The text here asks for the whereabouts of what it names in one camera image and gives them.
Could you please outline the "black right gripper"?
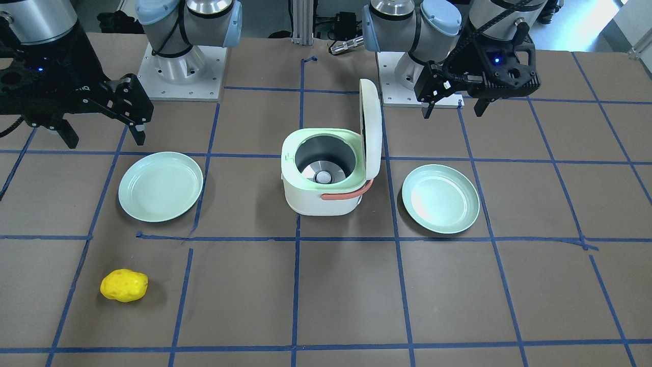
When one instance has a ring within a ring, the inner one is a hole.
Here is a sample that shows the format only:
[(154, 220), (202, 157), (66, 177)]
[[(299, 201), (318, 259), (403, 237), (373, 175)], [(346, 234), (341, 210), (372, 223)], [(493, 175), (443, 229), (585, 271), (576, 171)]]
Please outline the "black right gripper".
[(65, 35), (40, 44), (21, 44), (2, 23), (2, 115), (19, 115), (28, 125), (55, 128), (69, 149), (79, 136), (65, 114), (98, 113), (126, 125), (138, 146), (154, 106), (136, 74), (111, 81), (88, 35), (75, 23)]

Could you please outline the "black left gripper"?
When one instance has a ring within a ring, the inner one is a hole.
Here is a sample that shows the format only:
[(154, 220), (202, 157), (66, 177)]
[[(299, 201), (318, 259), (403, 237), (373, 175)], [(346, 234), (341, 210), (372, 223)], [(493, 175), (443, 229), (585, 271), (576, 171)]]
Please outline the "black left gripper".
[[(527, 31), (517, 31), (512, 39), (492, 39), (478, 35), (450, 61), (448, 72), (458, 76), (478, 77), (468, 93), (477, 98), (474, 113), (482, 117), (492, 98), (526, 97), (540, 88), (536, 72), (535, 44)], [(455, 90), (442, 68), (427, 61), (414, 85), (415, 97), (421, 102), (422, 116), (429, 119), (443, 98)]]

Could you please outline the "green plate near left arm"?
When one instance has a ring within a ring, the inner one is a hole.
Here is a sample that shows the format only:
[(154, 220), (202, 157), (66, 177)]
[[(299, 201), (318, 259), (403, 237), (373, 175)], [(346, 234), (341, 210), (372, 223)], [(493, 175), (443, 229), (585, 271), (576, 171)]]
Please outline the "green plate near left arm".
[(479, 216), (480, 198), (470, 179), (440, 164), (422, 165), (408, 174), (401, 186), (407, 213), (428, 230), (461, 233)]

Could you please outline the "green plate near right arm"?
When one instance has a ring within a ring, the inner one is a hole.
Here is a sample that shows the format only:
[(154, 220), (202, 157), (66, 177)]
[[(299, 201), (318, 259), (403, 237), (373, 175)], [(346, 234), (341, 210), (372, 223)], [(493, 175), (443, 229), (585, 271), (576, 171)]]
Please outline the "green plate near right arm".
[(131, 218), (160, 223), (189, 211), (203, 186), (203, 171), (193, 158), (166, 151), (131, 165), (121, 178), (117, 197)]

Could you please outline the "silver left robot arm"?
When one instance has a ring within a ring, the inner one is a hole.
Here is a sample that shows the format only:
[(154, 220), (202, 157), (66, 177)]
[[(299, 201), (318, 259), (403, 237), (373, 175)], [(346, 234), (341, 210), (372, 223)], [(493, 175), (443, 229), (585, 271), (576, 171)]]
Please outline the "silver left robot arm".
[(529, 32), (544, 1), (474, 1), (467, 18), (448, 1), (370, 1), (363, 16), (365, 48), (401, 52), (399, 75), (429, 118), (458, 91), (476, 99), (480, 117), (501, 98), (540, 88)]

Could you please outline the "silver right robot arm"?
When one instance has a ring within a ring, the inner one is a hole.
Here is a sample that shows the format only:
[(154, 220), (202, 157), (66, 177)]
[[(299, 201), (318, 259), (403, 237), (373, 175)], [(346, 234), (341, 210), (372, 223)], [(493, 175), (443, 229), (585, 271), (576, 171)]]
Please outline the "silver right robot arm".
[[(202, 74), (200, 46), (233, 48), (241, 34), (238, 1), (138, 1), (138, 21), (161, 60), (166, 82), (189, 82)], [(79, 137), (67, 114), (99, 113), (122, 122), (135, 143), (145, 143), (153, 103), (137, 75), (110, 79), (69, 1), (2, 1), (2, 115), (59, 134), (70, 149)]]

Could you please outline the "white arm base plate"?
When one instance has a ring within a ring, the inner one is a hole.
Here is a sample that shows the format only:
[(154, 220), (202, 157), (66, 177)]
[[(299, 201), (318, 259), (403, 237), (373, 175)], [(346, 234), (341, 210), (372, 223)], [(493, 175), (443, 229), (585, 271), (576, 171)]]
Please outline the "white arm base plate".
[(150, 100), (218, 102), (227, 48), (194, 46), (186, 55), (163, 58), (148, 45), (138, 79)]
[(421, 108), (425, 105), (417, 99), (414, 91), (422, 65), (412, 60), (406, 52), (377, 52), (376, 59), (385, 106)]

